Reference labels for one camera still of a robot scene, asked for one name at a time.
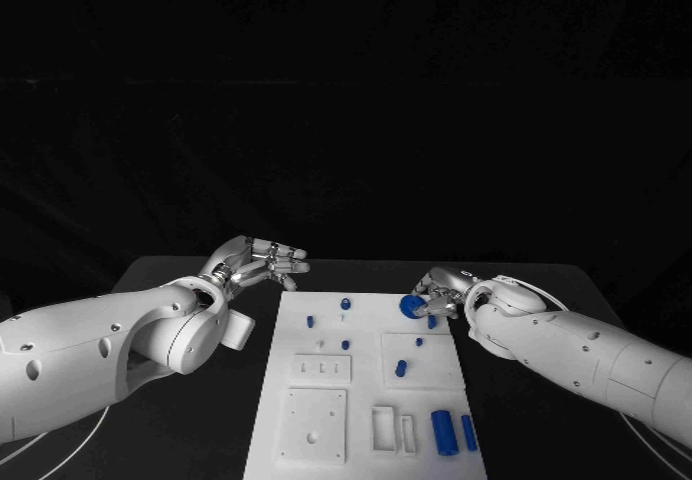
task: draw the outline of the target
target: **black background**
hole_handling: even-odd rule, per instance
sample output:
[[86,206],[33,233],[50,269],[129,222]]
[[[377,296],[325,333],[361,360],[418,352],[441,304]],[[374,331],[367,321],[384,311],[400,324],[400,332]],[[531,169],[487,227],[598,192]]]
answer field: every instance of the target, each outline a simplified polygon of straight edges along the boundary
[[566,0],[14,5],[12,311],[243,233],[312,258],[573,264],[627,327],[689,354],[689,13]]

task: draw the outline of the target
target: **table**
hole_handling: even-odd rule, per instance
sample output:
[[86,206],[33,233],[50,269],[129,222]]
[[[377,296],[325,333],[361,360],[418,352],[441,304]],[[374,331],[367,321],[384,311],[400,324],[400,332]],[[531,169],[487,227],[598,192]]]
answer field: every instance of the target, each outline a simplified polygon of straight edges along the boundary
[[[112,291],[146,289],[196,274],[204,261],[204,257],[142,257]],[[301,291],[403,294],[433,265],[448,265],[482,278],[501,273],[527,281],[570,310],[622,326],[588,276],[570,265],[309,263],[311,272],[295,276]],[[279,292],[281,286],[269,281],[242,292],[232,307],[256,322],[245,349],[236,352],[219,346],[191,375],[151,382],[113,405],[93,438],[51,479],[242,478]],[[452,334],[491,480],[677,478],[616,412],[556,387],[517,362],[494,357],[467,337],[462,318],[452,322]],[[73,450],[97,417],[95,414],[50,432],[31,447],[31,454],[25,452],[25,457],[12,461],[21,475],[4,477],[0,470],[0,476],[35,479]]]

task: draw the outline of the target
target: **white cable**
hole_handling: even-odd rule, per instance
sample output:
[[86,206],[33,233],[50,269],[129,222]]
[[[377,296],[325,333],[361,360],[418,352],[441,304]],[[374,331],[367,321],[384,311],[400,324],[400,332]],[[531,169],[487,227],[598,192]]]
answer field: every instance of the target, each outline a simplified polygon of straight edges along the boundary
[[[547,298],[547,300],[550,302],[554,303],[554,305],[565,311],[567,312],[569,309],[565,307],[565,305],[562,304],[562,302],[547,293],[544,292],[543,290],[540,290],[537,287],[534,287],[530,283],[527,282],[523,282],[521,280],[517,280],[516,278],[511,278],[511,280],[514,280],[516,283],[518,283],[520,285],[523,285],[524,287],[527,287],[530,290],[533,290],[536,293],[539,293],[540,295],[543,295],[544,298]],[[634,428],[634,425],[631,425],[631,422],[629,422],[629,419],[625,417],[625,415],[619,413],[619,416],[622,417],[624,419],[624,422],[627,423],[627,426],[629,427],[629,430],[635,433],[638,439],[641,440],[641,442],[644,443],[644,445],[648,447],[648,450],[655,454],[655,456],[658,457],[660,461],[668,466],[670,470],[684,479],[684,480],[692,480],[674,467],[673,465],[670,464],[670,462],[663,458],[663,456],[660,455],[660,453],[655,451],[655,449],[653,448],[651,444],[645,441],[644,437],[641,436],[641,434],[638,433],[637,429]],[[690,457],[680,451],[680,449],[677,447],[674,447],[674,445],[660,436],[660,434],[655,432],[655,430],[653,430],[653,428],[650,428],[647,425],[645,425],[645,428],[648,428],[648,430],[657,435],[657,437],[663,440],[663,442],[677,451],[677,453],[687,459],[687,460],[692,460]]]
[[103,421],[105,414],[108,413],[108,408],[105,407],[103,414],[100,415],[100,420],[96,423],[96,426],[93,427],[93,430],[89,433],[89,436],[83,439],[82,444],[76,447],[76,450],[70,453],[69,457],[61,461],[61,463],[38,478],[38,480],[44,480],[53,473],[54,471],[67,463],[69,459],[76,455],[76,452],[82,449],[83,445],[89,441],[89,438],[93,436],[96,433],[97,427],[100,426],[100,422]]
[[20,449],[17,449],[15,452],[11,452],[11,454],[0,460],[0,465],[4,465],[46,436],[46,434],[47,432],[41,433]]

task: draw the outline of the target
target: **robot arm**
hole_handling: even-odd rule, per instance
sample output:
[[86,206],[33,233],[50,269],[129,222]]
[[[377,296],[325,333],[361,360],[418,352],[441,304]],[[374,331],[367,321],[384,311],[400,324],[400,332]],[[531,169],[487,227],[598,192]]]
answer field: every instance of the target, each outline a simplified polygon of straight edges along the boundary
[[521,285],[435,267],[412,292],[428,289],[431,300],[409,313],[455,318],[461,305],[468,336],[494,355],[692,447],[692,360],[585,315],[546,311]]
[[240,350],[253,321],[229,310],[265,278],[295,289],[305,252],[236,237],[197,276],[50,305],[0,323],[0,444],[74,422],[151,380],[188,374],[219,343]]

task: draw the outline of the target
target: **blue object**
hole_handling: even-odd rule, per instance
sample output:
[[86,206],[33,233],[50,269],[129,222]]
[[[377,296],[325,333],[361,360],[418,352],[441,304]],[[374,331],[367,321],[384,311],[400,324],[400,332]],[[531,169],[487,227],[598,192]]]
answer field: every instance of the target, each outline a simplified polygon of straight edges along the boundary
[[396,370],[393,372],[397,377],[402,377],[406,374],[406,361],[399,360],[399,363],[396,364]]
[[431,415],[432,430],[435,431],[436,453],[443,457],[458,453],[456,437],[448,410],[435,410]]
[[465,446],[468,451],[474,452],[478,446],[475,445],[475,435],[472,434],[471,417],[468,415],[461,415],[461,425],[464,426]]
[[412,318],[413,320],[416,317],[413,315],[413,310],[420,306],[425,305],[425,300],[420,297],[416,297],[413,295],[406,295],[399,302],[399,310],[400,313],[407,317]]

